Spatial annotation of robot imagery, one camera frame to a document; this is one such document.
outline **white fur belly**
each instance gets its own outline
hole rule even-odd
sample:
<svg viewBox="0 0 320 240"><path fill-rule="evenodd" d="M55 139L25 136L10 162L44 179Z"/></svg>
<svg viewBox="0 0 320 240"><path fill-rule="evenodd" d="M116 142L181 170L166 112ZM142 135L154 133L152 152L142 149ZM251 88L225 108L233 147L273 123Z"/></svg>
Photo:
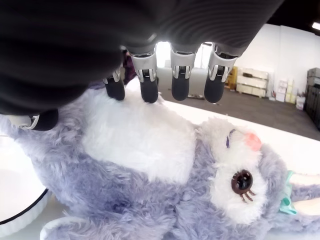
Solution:
<svg viewBox="0 0 320 240"><path fill-rule="evenodd" d="M196 145L190 122L130 90L123 101L95 91L86 109L82 144L91 157L146 173L150 181L186 183Z"/></svg>

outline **pink nose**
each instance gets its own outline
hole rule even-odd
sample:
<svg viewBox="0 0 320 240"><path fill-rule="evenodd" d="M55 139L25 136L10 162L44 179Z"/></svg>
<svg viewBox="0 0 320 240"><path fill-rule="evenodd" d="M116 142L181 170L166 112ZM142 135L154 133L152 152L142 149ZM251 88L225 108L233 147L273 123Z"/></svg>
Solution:
<svg viewBox="0 0 320 240"><path fill-rule="evenodd" d="M255 135L252 132L245 134L245 144L248 145L252 149L252 151L255 151L255 152L259 151L262 145L257 135Z"/></svg>

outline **gray floor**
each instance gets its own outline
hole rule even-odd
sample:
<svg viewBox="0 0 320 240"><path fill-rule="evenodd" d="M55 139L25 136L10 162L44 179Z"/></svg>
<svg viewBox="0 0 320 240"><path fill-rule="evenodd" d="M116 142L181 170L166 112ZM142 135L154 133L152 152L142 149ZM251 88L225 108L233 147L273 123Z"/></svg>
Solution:
<svg viewBox="0 0 320 240"><path fill-rule="evenodd" d="M320 131L318 131L307 113L296 109L294 104L270 101L267 98L259 98L248 94L239 94L228 89L224 90L223 97L217 104L190 98L180 102L172 97L170 90L160 89L160 91L162 97L171 102L219 114L228 114L235 118L320 141Z"/></svg>

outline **ceiling light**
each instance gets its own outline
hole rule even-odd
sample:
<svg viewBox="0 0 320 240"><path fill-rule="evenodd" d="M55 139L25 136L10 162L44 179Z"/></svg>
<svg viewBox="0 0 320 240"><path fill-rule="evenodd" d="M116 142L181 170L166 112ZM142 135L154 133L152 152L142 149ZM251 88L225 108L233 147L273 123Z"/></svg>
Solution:
<svg viewBox="0 0 320 240"><path fill-rule="evenodd" d="M320 23L314 22L314 23L312 24L312 27L313 27L314 29L320 30Z"/></svg>

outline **lavender fur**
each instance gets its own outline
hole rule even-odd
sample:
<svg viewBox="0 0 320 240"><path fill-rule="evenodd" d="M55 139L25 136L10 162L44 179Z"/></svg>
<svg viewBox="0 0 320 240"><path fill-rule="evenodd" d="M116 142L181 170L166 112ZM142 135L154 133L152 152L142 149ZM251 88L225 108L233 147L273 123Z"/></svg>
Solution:
<svg viewBox="0 0 320 240"><path fill-rule="evenodd" d="M210 180L216 175L210 147L199 135L193 168L185 185L101 162L88 156L81 144L84 106L93 98L90 89L59 110L58 125L49 131L21 130L0 116L0 129L22 145L42 183L70 207L82 222L48 229L48 240L259 240L275 228L297 232L319 230L319 217L279 213L286 167L268 147L262 147L260 173L268 183L268 202L260 219L234 225L210 201ZM319 187L293 189L293 198L320 195Z"/></svg>

